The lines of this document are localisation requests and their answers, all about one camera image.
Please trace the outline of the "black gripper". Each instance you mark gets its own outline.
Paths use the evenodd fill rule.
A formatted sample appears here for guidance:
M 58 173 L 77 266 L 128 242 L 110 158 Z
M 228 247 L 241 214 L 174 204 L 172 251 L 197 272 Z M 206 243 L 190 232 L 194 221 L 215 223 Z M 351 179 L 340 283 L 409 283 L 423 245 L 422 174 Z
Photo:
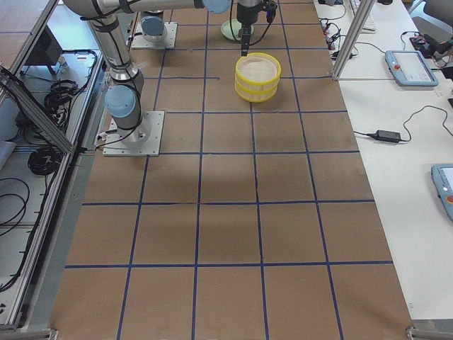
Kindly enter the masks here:
M 248 55 L 251 26 L 258 20 L 260 0 L 238 0 L 236 18 L 241 24 L 241 56 Z

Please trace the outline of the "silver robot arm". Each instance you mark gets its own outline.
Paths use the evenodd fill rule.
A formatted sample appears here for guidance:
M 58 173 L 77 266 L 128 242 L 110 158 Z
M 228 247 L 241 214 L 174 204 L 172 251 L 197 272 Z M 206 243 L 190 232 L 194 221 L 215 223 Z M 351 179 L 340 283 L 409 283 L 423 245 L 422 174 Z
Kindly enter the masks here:
M 162 10 L 141 12 L 140 22 L 142 35 L 146 40 L 156 42 L 166 37 L 167 30 Z
M 232 10 L 234 1 L 65 1 L 72 12 L 86 21 L 110 67 L 112 87 L 105 107 L 112 115 L 120 140 L 140 137 L 144 127 L 141 108 L 143 75 L 132 60 L 122 34 L 118 13 L 147 14 L 176 9 L 206 9 L 220 14 Z

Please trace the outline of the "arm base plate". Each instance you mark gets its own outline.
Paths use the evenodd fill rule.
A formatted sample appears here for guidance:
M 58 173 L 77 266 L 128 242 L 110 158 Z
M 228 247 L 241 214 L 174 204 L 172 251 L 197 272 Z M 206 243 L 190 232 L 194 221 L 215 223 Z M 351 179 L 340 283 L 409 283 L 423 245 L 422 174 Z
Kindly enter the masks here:
M 138 22 L 131 39 L 131 47 L 142 50 L 171 50 L 176 44 L 177 29 L 177 22 L 164 22 L 162 34 L 148 35 L 142 30 L 142 24 Z
M 110 119 L 111 130 L 103 147 L 106 157 L 157 157 L 160 153 L 161 137 L 164 126 L 163 111 L 146 111 L 142 114 L 141 125 L 130 135 L 129 132 L 117 128 L 113 118 Z

